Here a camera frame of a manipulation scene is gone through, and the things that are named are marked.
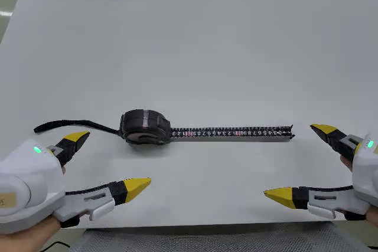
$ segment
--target floor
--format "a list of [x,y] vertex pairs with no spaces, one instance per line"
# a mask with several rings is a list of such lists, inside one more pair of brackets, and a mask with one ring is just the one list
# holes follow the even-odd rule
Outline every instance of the floor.
[[[0,0],[0,42],[5,33],[6,26],[12,16],[17,0]],[[371,246],[378,246],[378,229],[366,222],[347,222],[338,221],[337,225],[348,231],[351,235],[357,237],[362,242]],[[74,243],[84,230],[61,230],[47,244],[50,245],[54,241],[63,241],[68,244]],[[61,252],[67,249],[62,246],[54,246],[49,252]]]

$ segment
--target finger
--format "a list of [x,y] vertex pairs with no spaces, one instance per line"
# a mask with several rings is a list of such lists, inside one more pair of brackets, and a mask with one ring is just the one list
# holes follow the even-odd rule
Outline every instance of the finger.
[[345,166],[350,170],[352,171],[353,169],[353,164],[350,160],[348,160],[345,156],[340,156],[340,160],[343,164],[345,164]]
[[370,206],[366,212],[366,220],[378,228],[378,208]]

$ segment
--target black wrist strap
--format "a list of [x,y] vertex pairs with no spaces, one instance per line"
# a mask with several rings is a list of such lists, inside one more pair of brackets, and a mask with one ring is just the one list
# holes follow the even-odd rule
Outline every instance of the black wrist strap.
[[56,121],[50,121],[45,124],[39,125],[36,128],[34,128],[35,133],[41,133],[44,131],[48,131],[51,129],[63,127],[63,126],[69,126],[69,125],[79,125],[79,126],[86,126],[91,127],[94,129],[98,129],[101,131],[105,131],[111,134],[115,134],[118,136],[120,135],[120,130],[112,129],[103,125],[100,125],[98,123],[89,121],[89,120],[56,120]]

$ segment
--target extended measuring tape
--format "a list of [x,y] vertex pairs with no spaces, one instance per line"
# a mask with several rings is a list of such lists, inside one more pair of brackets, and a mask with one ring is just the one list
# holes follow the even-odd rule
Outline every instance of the extended measuring tape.
[[163,145],[173,140],[275,140],[285,141],[294,137],[292,126],[263,127],[204,127],[171,128],[171,123],[161,113],[153,110],[135,109],[126,112],[120,119],[119,130],[108,128],[89,120],[56,120],[34,129],[40,133],[50,129],[79,125],[116,134],[128,143],[137,145]]

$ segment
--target yellow fingertip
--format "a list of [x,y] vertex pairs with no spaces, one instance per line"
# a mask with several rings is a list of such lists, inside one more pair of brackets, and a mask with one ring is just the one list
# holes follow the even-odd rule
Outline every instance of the yellow fingertip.
[[331,126],[331,125],[325,125],[325,124],[311,124],[311,128],[313,127],[319,129],[326,135],[337,130],[336,127]]
[[123,181],[128,191],[125,203],[139,195],[150,183],[151,178],[132,178]]
[[288,207],[290,209],[295,209],[293,202],[293,190],[291,187],[283,187],[277,189],[271,189],[264,191],[265,196],[268,198]]
[[65,136],[64,138],[73,142],[77,142],[81,137],[87,134],[89,134],[89,131],[76,132],[76,133],[69,134]]

